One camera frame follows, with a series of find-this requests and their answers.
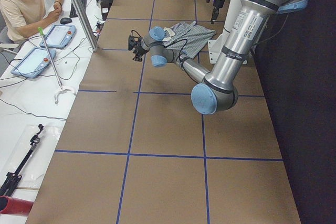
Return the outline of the navy white striped polo shirt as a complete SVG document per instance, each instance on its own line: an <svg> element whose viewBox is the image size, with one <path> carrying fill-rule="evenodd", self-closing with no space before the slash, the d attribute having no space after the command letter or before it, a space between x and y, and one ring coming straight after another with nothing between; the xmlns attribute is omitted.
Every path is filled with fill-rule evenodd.
<svg viewBox="0 0 336 224"><path fill-rule="evenodd" d="M163 44L168 49L182 50L190 58L195 56L216 34L215 30L192 23L179 22L172 27L164 27L165 38Z"/></svg>

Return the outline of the black power box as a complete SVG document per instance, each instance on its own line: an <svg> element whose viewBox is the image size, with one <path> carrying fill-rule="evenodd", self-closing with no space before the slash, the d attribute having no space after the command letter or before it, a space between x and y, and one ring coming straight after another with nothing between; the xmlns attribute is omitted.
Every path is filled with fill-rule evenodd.
<svg viewBox="0 0 336 224"><path fill-rule="evenodd" d="M101 15L102 20L106 20L108 13L110 11L110 8L112 6L113 0L101 0Z"/></svg>

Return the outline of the far blue teach pendant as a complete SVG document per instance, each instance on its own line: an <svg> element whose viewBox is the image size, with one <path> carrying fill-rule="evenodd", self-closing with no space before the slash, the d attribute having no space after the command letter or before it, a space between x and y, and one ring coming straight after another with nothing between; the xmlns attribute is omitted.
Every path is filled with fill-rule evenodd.
<svg viewBox="0 0 336 224"><path fill-rule="evenodd" d="M44 35L42 28L39 27L38 31ZM53 25L44 38L49 48L63 49L69 44L75 33L76 27L74 25Z"/></svg>

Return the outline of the blue teach pendant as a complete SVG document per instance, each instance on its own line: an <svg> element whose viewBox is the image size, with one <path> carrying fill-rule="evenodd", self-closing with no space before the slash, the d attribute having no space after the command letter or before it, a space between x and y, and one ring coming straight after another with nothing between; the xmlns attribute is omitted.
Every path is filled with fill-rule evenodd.
<svg viewBox="0 0 336 224"><path fill-rule="evenodd" d="M26 78L35 78L50 64L50 59L45 48L34 47L10 71L11 74Z"/></svg>
<svg viewBox="0 0 336 224"><path fill-rule="evenodd" d="M38 31L44 35L42 28L39 27ZM49 48L63 49L69 44L75 33L76 27L74 25L53 25L44 38Z"/></svg>

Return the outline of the metal reacher grabber tool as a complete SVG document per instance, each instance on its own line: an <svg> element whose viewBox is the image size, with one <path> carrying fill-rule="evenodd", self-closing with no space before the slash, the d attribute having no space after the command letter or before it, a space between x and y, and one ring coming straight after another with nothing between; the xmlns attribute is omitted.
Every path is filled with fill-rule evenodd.
<svg viewBox="0 0 336 224"><path fill-rule="evenodd" d="M58 72L57 72L57 69L56 69L54 60L53 60L53 58L52 58L52 56L51 56L51 54L50 54L50 50L49 50L49 48L48 48L48 46L47 46L47 43L46 43L46 40L45 40L45 35L44 35L44 33L43 33L43 29L42 29L41 27L38 27L37 29L38 29L38 31L39 31L39 33L40 33L40 35L41 35L42 41L43 41L43 43L44 43L44 45L45 45L45 48L46 48L48 57L49 57L49 59L50 59L50 63L51 63L51 65L52 65L54 74L55 74L56 79L57 79L57 82L58 82L58 86L59 86L59 88L58 88L58 89L55 91L55 93L54 93L54 100L55 100L55 103L58 104L58 96L59 96L60 94L66 93L67 91L70 91L73 95L76 95L76 91L75 91L75 89L74 89L73 87L70 87L70 86L64 86L64 85L62 84L61 79L60 79L60 77L59 77L59 75L58 75Z"/></svg>

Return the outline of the black computer mouse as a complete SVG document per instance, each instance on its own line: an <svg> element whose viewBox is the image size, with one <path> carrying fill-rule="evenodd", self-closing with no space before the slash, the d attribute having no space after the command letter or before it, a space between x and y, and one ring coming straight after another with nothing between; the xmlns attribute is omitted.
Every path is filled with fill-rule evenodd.
<svg viewBox="0 0 336 224"><path fill-rule="evenodd" d="M61 20L60 20L60 24L62 25L66 25L66 24L69 24L72 22L72 19L70 17L63 17Z"/></svg>

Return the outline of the near blue teach pendant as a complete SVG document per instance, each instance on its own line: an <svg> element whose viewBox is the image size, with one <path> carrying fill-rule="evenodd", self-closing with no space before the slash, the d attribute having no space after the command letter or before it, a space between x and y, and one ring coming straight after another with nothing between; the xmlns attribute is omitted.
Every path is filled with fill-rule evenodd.
<svg viewBox="0 0 336 224"><path fill-rule="evenodd" d="M50 59L45 48L34 47L10 71L11 74L26 78L35 78L50 64Z"/></svg>

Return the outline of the seated man beige shirt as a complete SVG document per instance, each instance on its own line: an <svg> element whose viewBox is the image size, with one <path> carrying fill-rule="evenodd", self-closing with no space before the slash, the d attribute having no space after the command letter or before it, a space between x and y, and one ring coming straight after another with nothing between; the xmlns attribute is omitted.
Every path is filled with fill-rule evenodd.
<svg viewBox="0 0 336 224"><path fill-rule="evenodd" d="M64 0L1 0L8 38L23 41L59 19Z"/></svg>

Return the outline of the red cylinder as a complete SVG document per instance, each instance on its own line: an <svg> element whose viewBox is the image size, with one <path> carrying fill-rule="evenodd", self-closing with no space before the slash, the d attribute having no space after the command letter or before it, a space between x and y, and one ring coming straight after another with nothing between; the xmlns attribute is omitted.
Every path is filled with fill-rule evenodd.
<svg viewBox="0 0 336 224"><path fill-rule="evenodd" d="M28 216L33 204L33 201L1 196L1 214Z"/></svg>

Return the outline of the aluminium frame post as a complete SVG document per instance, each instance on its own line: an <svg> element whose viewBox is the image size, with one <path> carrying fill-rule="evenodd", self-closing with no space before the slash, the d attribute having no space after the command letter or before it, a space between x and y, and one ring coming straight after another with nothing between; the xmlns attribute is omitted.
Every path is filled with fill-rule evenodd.
<svg viewBox="0 0 336 224"><path fill-rule="evenodd" d="M79 21L82 25L82 28L85 32L86 38L89 41L89 44L91 46L91 49L93 52L96 52L98 49L98 43L97 40L93 34L93 31L91 29L90 23L89 23L89 19L86 15L86 11L81 3L80 0L71 0L71 2L73 3L75 10L77 12Z"/></svg>

